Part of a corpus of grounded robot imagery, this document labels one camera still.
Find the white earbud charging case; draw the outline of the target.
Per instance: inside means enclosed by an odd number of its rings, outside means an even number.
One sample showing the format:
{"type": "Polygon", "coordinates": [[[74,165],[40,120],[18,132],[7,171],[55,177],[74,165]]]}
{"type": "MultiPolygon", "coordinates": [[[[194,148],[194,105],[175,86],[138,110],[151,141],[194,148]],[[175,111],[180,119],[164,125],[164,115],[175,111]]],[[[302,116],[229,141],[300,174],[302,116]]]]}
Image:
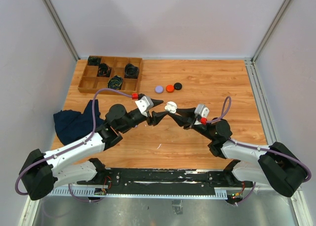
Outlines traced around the white earbud charging case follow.
{"type": "Polygon", "coordinates": [[[166,103],[164,109],[165,111],[168,111],[169,113],[175,114],[177,111],[177,104],[173,101],[169,101],[166,103]]]}

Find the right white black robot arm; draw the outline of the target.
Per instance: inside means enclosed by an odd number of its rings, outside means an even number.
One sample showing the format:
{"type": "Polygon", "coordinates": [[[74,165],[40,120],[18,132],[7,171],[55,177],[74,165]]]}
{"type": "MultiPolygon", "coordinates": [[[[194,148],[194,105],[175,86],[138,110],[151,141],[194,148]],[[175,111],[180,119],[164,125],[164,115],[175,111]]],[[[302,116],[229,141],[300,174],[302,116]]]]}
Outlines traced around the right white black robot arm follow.
{"type": "Polygon", "coordinates": [[[192,129],[211,141],[210,152],[230,159],[224,182],[236,186],[251,181],[271,186],[277,193],[291,197],[304,182],[311,179],[310,169],[284,144],[255,145],[232,138],[227,120],[222,117],[207,120],[207,109],[180,109],[169,116],[184,129],[192,129]]]}

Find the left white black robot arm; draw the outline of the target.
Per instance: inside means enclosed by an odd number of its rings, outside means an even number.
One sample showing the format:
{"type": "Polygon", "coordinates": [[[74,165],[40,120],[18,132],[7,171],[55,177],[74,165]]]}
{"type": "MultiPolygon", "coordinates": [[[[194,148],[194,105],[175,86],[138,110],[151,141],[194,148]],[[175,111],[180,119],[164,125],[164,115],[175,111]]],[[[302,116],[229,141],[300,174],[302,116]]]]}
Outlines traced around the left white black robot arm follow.
{"type": "Polygon", "coordinates": [[[54,188],[74,181],[101,184],[106,172],[98,165],[88,161],[80,167],[74,163],[115,146],[122,140],[123,133],[142,122],[157,125],[169,112],[156,113],[150,109],[162,103],[145,95],[135,102],[137,107],[130,112],[122,104],[115,104],[106,114],[104,123],[93,127],[85,137],[55,150],[31,151],[16,180],[16,192],[35,201],[47,196],[54,188]]]}

